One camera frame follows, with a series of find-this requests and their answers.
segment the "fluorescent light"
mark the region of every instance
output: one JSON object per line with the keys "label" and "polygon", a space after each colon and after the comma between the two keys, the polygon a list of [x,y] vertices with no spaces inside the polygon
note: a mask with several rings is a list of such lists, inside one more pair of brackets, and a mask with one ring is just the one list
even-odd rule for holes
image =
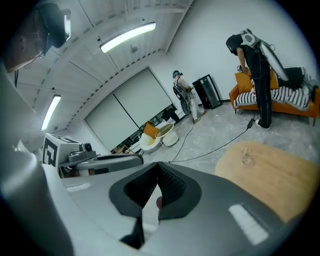
{"label": "fluorescent light", "polygon": [[61,96],[60,95],[54,95],[53,99],[51,101],[50,107],[45,115],[42,127],[41,127],[41,131],[44,131],[45,129],[47,129],[48,124],[50,122],[50,119],[59,103],[59,101],[61,100]]}
{"label": "fluorescent light", "polygon": [[125,33],[122,33],[122,34],[119,34],[119,35],[113,37],[109,41],[101,44],[100,48],[103,51],[103,53],[107,53],[112,48],[116,47],[117,45],[120,45],[124,41],[129,40],[130,38],[133,38],[135,36],[141,35],[145,32],[152,31],[155,28],[156,28],[155,22],[150,22],[150,23],[144,24],[142,26],[139,26],[137,28],[134,28],[132,30],[129,30]]}

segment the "wooden board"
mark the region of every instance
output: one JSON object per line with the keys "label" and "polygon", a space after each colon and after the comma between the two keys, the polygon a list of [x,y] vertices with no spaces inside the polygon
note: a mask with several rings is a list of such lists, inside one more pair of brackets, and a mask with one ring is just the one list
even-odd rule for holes
{"label": "wooden board", "polygon": [[259,199],[284,222],[307,209],[319,184],[318,165],[256,141],[233,144],[215,175]]}

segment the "floor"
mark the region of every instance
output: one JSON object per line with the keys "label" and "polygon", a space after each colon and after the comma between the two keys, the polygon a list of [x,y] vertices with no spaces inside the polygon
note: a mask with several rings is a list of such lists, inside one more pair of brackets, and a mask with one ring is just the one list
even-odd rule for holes
{"label": "floor", "polygon": [[[260,117],[258,111],[238,110],[235,114],[230,103],[213,110],[208,110],[185,140],[174,164],[214,174],[218,160],[233,143],[238,141],[257,141],[300,156],[320,165],[320,119],[312,126],[313,119],[303,116],[273,113],[270,130],[263,130],[255,124],[239,138],[225,147],[189,161],[183,161],[213,151],[244,132],[250,119]],[[174,130],[179,135],[179,142],[171,147],[160,147],[151,154],[143,154],[144,162],[169,162],[177,155],[187,133],[193,126],[191,115],[179,122]],[[146,230],[158,226],[156,199],[161,196],[157,186],[149,202],[143,209],[143,223]]]}

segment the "orange sofa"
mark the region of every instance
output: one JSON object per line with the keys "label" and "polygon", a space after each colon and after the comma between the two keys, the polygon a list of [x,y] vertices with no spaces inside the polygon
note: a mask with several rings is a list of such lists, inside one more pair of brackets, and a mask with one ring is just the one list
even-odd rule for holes
{"label": "orange sofa", "polygon": [[[229,93],[230,101],[233,109],[235,110],[235,113],[237,113],[237,110],[258,110],[257,104],[239,106],[238,108],[235,108],[234,106],[235,99],[239,94],[240,93],[239,93],[238,85],[236,85]],[[315,125],[316,118],[319,116],[319,108],[320,108],[320,88],[317,88],[315,90],[314,102],[310,99],[309,107],[306,111],[301,111],[287,103],[281,104],[281,103],[272,101],[273,112],[280,112],[280,113],[293,114],[293,115],[313,118],[313,126]]]}

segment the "orange cushion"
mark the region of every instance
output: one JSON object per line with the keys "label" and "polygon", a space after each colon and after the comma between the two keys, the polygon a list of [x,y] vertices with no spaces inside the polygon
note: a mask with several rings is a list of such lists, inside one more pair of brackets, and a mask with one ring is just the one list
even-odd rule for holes
{"label": "orange cushion", "polygon": [[144,130],[143,132],[146,134],[146,135],[149,135],[151,138],[155,139],[156,138],[156,133],[157,131],[159,131],[158,128],[156,127],[153,127],[149,122],[147,122],[145,124],[145,127],[144,127]]}
{"label": "orange cushion", "polygon": [[253,85],[251,83],[251,72],[248,70],[248,74],[235,73],[236,83],[238,84],[239,94],[251,92]]}
{"label": "orange cushion", "polygon": [[270,69],[270,88],[271,90],[279,89],[277,74],[273,69]]}

